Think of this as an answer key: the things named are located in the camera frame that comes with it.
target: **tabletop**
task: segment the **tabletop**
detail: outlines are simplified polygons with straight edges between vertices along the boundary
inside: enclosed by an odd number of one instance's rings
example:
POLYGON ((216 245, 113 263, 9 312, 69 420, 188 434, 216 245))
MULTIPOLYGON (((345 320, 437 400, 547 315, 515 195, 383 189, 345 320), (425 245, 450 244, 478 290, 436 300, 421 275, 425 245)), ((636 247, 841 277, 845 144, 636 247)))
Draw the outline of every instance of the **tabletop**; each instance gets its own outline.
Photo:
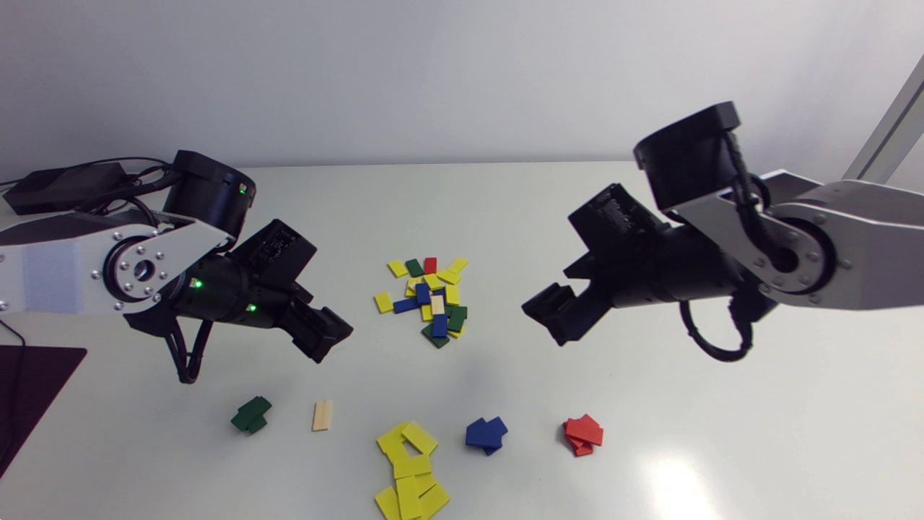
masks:
MULTIPOLYGON (((440 442, 433 474, 452 500, 437 519, 924 511, 918 308, 781 307, 729 365, 691 342, 673 304, 611 310, 561 348, 523 314, 586 252, 572 211, 611 182, 654 209, 634 164, 245 171, 258 188, 242 238, 280 218, 314 243, 298 281, 353 335, 315 365, 281 330, 216 324, 183 385, 162 342, 118 316, 10 316, 30 344, 89 353, 0 480, 0 518, 382 518, 373 497, 394 481, 375 439, 410 420, 440 442), (372 299, 404 291, 387 262, 427 256, 470 262, 466 331, 442 349, 419 313, 380 315, 372 299), (229 421, 255 395, 273 404, 268 425, 241 433, 229 421), (332 424, 311 432, 318 400, 332 424), (576 458, 561 425, 584 414, 604 443, 576 458), (504 447, 466 447, 466 426, 495 416, 504 447)), ((708 338, 737 345, 726 306, 693 304, 708 338)))

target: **black cable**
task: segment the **black cable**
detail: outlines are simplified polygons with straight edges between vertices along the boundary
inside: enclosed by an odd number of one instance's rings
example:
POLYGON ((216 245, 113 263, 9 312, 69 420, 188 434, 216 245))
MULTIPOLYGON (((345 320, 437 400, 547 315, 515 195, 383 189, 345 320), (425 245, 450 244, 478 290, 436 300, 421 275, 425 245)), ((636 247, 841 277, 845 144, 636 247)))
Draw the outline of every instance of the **black cable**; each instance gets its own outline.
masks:
POLYGON ((734 320, 735 328, 738 330, 738 334, 741 335, 741 348, 737 351, 727 351, 709 343, 699 334, 699 329, 696 328, 696 324, 693 322, 693 315, 690 314, 690 302, 687 300, 680 302, 680 317, 684 320, 684 325, 687 327, 687 334, 689 334, 690 338, 693 338, 693 341, 699 345, 700 349, 712 359, 725 363, 740 361, 748 355, 748 351, 753 346, 754 330, 749 321, 734 320))
POLYGON ((10 392, 9 398, 9 414, 7 417, 6 424, 9 427, 9 436, 6 438, 5 446, 2 452, 0 452, 0 460, 6 458, 7 453, 9 452, 10 447, 13 445, 13 437, 15 436, 15 429, 13 424, 13 419, 15 418, 14 410, 16 409, 16 400, 19 395, 19 376, 22 374, 23 362, 26 359, 26 339, 22 337, 22 334, 19 334, 14 328, 6 324, 6 321, 0 319, 0 325, 2 325, 6 330, 9 330, 19 338, 19 341, 22 343, 19 347, 19 358, 16 361, 16 368, 13 372, 13 391, 10 392))

